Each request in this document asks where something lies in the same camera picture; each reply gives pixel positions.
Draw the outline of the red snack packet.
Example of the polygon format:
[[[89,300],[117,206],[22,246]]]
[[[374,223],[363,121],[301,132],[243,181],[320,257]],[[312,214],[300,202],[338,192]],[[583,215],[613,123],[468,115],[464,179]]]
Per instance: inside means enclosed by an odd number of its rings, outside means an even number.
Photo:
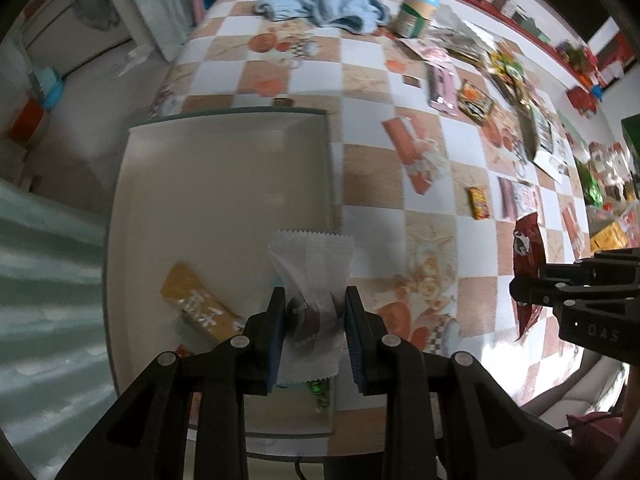
[[[515,301],[516,319],[518,320],[518,339],[538,321],[541,306],[530,300],[530,289],[527,283],[533,278],[539,278],[539,271],[546,264],[544,242],[538,226],[538,214],[531,212],[515,222],[512,238],[513,281],[518,290],[510,294]]]

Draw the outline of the clear white snack packet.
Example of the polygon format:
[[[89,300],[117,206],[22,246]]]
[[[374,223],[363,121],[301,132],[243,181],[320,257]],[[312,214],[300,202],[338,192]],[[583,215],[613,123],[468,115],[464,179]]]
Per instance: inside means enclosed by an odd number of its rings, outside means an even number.
[[[285,290],[280,385],[337,375],[354,250],[354,239],[345,235],[278,231],[271,237],[269,258]]]

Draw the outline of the yellow snack box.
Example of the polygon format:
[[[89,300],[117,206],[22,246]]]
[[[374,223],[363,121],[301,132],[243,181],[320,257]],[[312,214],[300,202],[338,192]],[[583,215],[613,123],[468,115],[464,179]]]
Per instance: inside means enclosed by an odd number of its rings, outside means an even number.
[[[628,238],[617,221],[612,221],[596,234],[590,236],[590,250],[592,252],[607,252],[627,247]]]

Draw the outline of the golden snack bar packet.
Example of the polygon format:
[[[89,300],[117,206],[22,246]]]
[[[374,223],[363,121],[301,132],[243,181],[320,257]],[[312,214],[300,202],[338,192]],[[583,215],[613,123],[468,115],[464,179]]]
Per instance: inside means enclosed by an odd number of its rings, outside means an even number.
[[[243,319],[212,294],[198,274],[184,262],[171,267],[160,289],[160,296],[194,327],[218,342],[242,334]]]

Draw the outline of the green foil snack bag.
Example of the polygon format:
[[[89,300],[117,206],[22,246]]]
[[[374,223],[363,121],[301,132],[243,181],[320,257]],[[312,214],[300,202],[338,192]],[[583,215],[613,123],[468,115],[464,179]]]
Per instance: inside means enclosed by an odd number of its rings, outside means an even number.
[[[589,168],[577,158],[575,158],[575,165],[586,205],[602,208],[604,199],[599,182],[593,177]]]

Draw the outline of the pink white cookie packet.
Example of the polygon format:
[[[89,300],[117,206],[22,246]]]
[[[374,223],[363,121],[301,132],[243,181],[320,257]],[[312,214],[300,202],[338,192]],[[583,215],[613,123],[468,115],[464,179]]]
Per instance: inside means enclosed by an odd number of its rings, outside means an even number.
[[[526,182],[498,179],[501,192],[502,218],[516,221],[533,212],[541,211],[538,188]]]

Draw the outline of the small yellow candy packet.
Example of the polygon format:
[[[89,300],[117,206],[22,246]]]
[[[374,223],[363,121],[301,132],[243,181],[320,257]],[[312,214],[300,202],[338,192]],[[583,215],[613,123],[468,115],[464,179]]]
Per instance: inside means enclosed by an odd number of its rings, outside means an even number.
[[[469,195],[469,202],[472,217],[475,220],[486,220],[490,218],[490,208],[486,190],[479,186],[470,186],[466,189]]]

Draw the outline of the white printed booklet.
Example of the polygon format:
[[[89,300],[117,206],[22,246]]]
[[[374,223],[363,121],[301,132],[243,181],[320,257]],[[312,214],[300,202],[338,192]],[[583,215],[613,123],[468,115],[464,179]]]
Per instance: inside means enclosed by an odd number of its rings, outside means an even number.
[[[533,122],[533,163],[560,183],[568,175],[565,144],[555,124],[538,106],[532,104],[529,110]]]

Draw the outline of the checkered patterned tablecloth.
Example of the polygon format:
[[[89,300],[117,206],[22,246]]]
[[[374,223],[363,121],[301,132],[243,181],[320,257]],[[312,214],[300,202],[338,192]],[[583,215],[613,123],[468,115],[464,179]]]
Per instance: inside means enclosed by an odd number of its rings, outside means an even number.
[[[479,127],[430,107],[423,62],[385,28],[357,36],[305,20],[273,23],[257,0],[217,0],[160,92],[164,114],[216,108],[312,107],[329,117],[340,229],[356,243],[352,282],[394,335],[427,351],[472,353],[519,404],[570,388],[584,352],[549,311],[518,339],[513,222],[500,177],[538,188],[550,261],[588,252],[575,168],[558,183],[516,152],[518,120],[499,103]],[[486,190],[475,220],[466,189]]]

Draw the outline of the white storage tray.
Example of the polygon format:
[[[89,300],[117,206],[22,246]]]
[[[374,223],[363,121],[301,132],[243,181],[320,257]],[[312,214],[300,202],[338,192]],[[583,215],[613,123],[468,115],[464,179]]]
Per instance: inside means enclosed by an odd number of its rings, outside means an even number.
[[[279,230],[335,228],[329,118],[244,107],[135,125],[119,168],[105,263],[105,316],[118,390],[160,352],[209,348],[160,290],[183,263],[241,318],[277,283]]]

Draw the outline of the orange black snack bag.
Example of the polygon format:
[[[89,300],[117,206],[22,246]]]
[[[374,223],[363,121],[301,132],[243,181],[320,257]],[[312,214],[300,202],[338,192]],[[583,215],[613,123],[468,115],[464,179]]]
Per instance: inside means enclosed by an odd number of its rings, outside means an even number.
[[[457,91],[458,109],[479,126],[488,122],[495,101],[471,81],[465,79]]]

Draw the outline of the pink snack pouch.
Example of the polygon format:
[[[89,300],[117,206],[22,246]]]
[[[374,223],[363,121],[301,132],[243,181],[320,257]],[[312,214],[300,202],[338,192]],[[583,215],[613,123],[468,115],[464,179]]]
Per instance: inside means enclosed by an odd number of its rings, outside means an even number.
[[[457,91],[451,70],[442,66],[427,64],[428,104],[439,113],[457,116]]]

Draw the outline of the green lidded jar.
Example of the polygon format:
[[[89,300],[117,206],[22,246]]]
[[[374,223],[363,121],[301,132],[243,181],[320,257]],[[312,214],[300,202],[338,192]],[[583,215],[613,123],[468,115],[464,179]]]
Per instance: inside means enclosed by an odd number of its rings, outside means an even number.
[[[422,38],[439,7],[439,0],[402,0],[394,33],[405,39]]]

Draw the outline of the light blue towel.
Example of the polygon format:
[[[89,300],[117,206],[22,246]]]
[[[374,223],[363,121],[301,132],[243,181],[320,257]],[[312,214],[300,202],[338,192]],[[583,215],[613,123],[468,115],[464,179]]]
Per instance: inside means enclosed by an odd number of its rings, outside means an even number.
[[[373,34],[390,24],[390,9],[381,0],[257,0],[254,12],[272,22],[304,18],[316,27],[354,35]]]

